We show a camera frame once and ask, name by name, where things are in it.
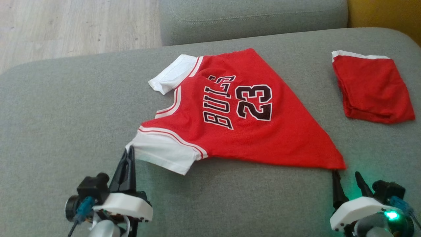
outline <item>white shorts trim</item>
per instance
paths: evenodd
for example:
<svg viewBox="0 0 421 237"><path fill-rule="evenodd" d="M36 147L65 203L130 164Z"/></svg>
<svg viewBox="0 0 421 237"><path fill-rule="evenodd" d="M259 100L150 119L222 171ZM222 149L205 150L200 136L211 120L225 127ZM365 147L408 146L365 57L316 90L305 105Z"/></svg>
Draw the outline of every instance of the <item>white shorts trim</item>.
<svg viewBox="0 0 421 237"><path fill-rule="evenodd" d="M386 56L380 56L380 55L362 55L362 54L356 54L352 52L347 52L343 50L333 51L332 52L332 62L335 61L335 57L337 56L351 56L361 59L390 59Z"/></svg>

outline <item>gray sofa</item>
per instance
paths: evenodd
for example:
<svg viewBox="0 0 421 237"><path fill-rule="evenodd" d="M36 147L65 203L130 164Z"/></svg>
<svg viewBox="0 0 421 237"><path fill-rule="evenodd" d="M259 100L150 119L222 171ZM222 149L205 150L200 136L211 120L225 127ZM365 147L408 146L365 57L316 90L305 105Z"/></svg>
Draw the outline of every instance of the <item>gray sofa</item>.
<svg viewBox="0 0 421 237"><path fill-rule="evenodd" d="M346 0L161 0L165 46L345 28Z"/></svg>
<svg viewBox="0 0 421 237"><path fill-rule="evenodd" d="M112 175L140 122L173 96L147 81L178 55L254 48L283 78L343 154L342 184L360 196L354 172L407 189L421 210L421 123L376 124L345 117L331 52L395 60L416 116L421 111L421 48L382 28L333 29L32 62L0 75L0 236L67 236L64 204L86 175ZM152 222L139 237L340 236L330 230L331 172L219 158L186 176L137 161L137 188ZM73 236L86 237L88 225ZM416 230L415 236L421 236Z"/></svg>

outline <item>basketball jersey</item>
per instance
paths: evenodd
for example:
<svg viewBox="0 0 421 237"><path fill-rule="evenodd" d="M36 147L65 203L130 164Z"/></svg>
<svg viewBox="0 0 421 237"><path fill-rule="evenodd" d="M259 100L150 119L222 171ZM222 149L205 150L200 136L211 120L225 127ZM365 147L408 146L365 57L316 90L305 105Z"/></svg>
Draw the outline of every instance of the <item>basketball jersey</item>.
<svg viewBox="0 0 421 237"><path fill-rule="evenodd" d="M253 50L180 55L149 81L174 103L141 124L137 159L185 175L207 157L345 169L342 155L297 96Z"/></svg>

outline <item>wooden floor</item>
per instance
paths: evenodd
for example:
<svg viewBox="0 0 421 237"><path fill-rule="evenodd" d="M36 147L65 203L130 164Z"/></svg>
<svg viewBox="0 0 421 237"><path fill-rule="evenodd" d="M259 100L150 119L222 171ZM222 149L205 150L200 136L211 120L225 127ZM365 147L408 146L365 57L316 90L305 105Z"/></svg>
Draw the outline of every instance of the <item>wooden floor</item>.
<svg viewBox="0 0 421 237"><path fill-rule="evenodd" d="M36 60L160 46L158 0L0 0L0 74Z"/></svg>

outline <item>jersey armhole trim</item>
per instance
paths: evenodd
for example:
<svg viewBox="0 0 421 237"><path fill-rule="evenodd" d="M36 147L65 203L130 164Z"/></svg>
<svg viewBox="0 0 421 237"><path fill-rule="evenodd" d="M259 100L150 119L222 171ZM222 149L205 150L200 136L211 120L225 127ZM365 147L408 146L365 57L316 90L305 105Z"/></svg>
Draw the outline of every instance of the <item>jersey armhole trim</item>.
<svg viewBox="0 0 421 237"><path fill-rule="evenodd" d="M156 112L155 118L159 119L159 118L175 113L179 109L180 103L181 103L181 86L177 87L174 90L174 103L166 109L158 110Z"/></svg>
<svg viewBox="0 0 421 237"><path fill-rule="evenodd" d="M159 127L143 127L143 126L140 126L138 130L141 131L141 132L144 132L144 133L160 134L160 135L164 135L164 136L167 136L167 137L171 137L178 144L183 145L183 146L188 146L188 147L194 149L195 151L197 151L198 153L200 153L200 159L205 159L205 158L208 157L208 153L203 148L201 148L198 145L195 145L195 144L192 144L192 143L189 143L189 142L185 141L178 134L176 134L175 132L173 132L169 129L159 128Z"/></svg>
<svg viewBox="0 0 421 237"><path fill-rule="evenodd" d="M187 77L192 77L197 73L200 65L202 64L202 61L203 61L203 56L197 57L196 64L193 67L193 69L191 70L191 72L188 74ZM173 114L177 111L177 109L179 108L180 103L181 103L181 86L180 86L180 84L178 84L176 89L174 90L174 103L168 108L158 110L156 112L156 115L155 115L156 119L171 115L171 114Z"/></svg>

